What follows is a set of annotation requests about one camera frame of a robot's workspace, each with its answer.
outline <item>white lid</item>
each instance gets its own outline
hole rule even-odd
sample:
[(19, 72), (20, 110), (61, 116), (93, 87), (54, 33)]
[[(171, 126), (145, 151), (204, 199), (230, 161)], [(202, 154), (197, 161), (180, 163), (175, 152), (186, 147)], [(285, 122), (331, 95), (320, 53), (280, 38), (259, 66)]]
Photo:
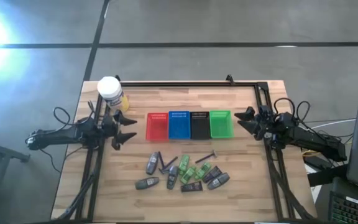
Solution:
[(103, 98), (116, 97), (121, 92), (121, 84), (114, 77), (103, 77), (98, 83), (98, 91)]

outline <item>blue basket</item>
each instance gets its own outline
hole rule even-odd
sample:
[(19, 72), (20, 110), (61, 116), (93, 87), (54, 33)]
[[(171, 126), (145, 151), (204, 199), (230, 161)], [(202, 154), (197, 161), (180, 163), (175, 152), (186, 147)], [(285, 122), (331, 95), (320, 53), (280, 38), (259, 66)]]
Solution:
[(169, 111), (169, 139), (190, 139), (190, 112)]

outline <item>black basket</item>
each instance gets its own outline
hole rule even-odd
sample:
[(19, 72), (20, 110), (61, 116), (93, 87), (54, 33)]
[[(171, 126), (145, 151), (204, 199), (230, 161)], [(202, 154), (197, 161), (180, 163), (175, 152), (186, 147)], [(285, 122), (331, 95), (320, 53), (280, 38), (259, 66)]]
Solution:
[(209, 128), (209, 112), (190, 112), (191, 119), (191, 138), (210, 139), (211, 130)]

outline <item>gray floor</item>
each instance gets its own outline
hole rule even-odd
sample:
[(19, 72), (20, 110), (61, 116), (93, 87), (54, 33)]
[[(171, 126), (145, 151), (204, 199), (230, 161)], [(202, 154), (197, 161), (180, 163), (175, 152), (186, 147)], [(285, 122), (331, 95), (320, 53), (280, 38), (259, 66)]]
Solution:
[[(92, 43), (103, 0), (0, 0), (0, 44)], [(118, 0), (101, 36), (109, 42), (358, 41), (354, 0)], [(0, 189), (0, 223), (48, 220), (59, 175), (25, 137), (55, 129), (52, 108), (73, 116), (90, 49), (0, 49), (0, 145), (30, 153), (12, 161)], [(91, 80), (285, 80), (308, 121), (353, 118), (358, 47), (99, 49)], [(353, 123), (321, 128), (349, 134)], [(48, 147), (58, 169), (65, 146)]]

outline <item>plastic basket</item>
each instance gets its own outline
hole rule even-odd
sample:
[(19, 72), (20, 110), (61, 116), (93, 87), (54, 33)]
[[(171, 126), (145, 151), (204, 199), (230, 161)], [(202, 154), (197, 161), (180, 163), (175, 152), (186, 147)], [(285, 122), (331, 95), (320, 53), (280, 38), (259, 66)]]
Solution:
[(191, 138), (199, 140), (210, 139), (209, 112), (190, 112), (190, 118)]
[(233, 122), (231, 112), (227, 110), (212, 110), (209, 112), (212, 138), (233, 138)]
[(190, 112), (169, 111), (169, 139), (190, 138)]
[(147, 114), (146, 140), (168, 140), (168, 113)]

